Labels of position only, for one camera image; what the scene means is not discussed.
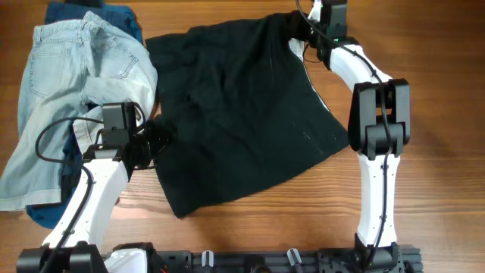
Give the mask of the black shorts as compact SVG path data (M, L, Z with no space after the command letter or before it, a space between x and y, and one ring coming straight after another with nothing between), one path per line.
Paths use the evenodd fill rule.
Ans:
M296 50L307 31L293 11L147 40L155 126L174 135L156 172L178 218L281 184L348 146Z

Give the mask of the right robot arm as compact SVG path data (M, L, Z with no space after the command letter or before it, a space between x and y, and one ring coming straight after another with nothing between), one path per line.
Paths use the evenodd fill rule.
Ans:
M344 262L356 272L403 270L394 227L395 182L410 140L410 86L379 70L347 34L347 3L316 1L304 18L318 59L352 91L348 123L361 170L361 216Z

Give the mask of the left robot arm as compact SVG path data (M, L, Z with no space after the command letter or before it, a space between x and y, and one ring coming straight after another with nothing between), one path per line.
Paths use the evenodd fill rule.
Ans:
M78 165L82 174L61 220L41 247L22 251L18 272L167 271L151 243L125 243L107 256L100 253L111 213L132 173L155 168L155 156L170 141L156 137L147 121L137 124L142 113L135 102L103 105L103 127Z

